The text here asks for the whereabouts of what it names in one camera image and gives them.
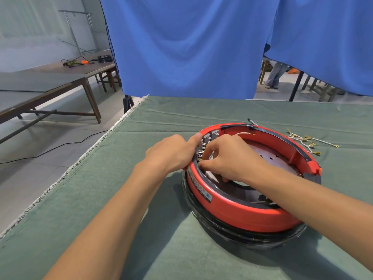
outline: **hand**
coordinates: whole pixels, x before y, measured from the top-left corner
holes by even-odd
[[[212,152],[214,158],[209,160]],[[246,183],[255,187],[264,183],[273,166],[266,162],[239,136],[222,135],[207,144],[198,166],[220,174],[224,180]]]
[[[144,162],[161,167],[165,174],[180,170],[192,160],[201,139],[199,132],[189,141],[178,134],[166,137],[146,151]]]

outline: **sticker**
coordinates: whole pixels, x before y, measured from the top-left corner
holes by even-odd
[[[195,188],[199,191],[199,193],[203,196],[205,200],[211,203],[212,195],[210,195],[207,191],[205,191],[205,189],[197,182],[190,167],[188,167],[188,174],[189,174],[189,177],[192,179]]]

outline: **gray pants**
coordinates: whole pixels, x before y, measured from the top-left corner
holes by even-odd
[[[277,86],[279,84],[280,77],[286,72],[288,65],[276,62],[276,64],[272,64],[272,66],[273,69],[271,70],[271,73],[268,76],[268,80],[264,84],[269,86]]]

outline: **tiled floor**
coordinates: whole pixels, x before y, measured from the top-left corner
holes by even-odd
[[[254,99],[287,100],[298,75],[285,74],[278,90],[265,89],[258,85]],[[37,156],[55,146],[68,142],[82,141],[96,132],[110,129],[123,115],[123,93],[114,93],[90,79],[97,100],[102,123],[97,124],[94,117],[51,115],[47,119],[0,144],[0,162],[24,157]],[[61,96],[59,100],[45,103],[46,110],[87,112],[90,105],[82,89],[76,89]],[[317,102],[318,96],[308,91],[298,91],[295,101]],[[336,103],[373,104],[373,97],[359,97],[352,94],[338,96]],[[0,125],[0,137],[18,129],[35,115],[25,115],[25,119],[14,118]],[[97,134],[80,144],[62,146],[39,158],[0,164],[0,232],[14,221],[35,199],[77,161],[101,136]]]

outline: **blue fabric backdrop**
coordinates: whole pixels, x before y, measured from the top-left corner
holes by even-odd
[[[266,56],[373,95],[373,0],[281,0]]]
[[[100,0],[124,92],[253,98],[279,0]]]

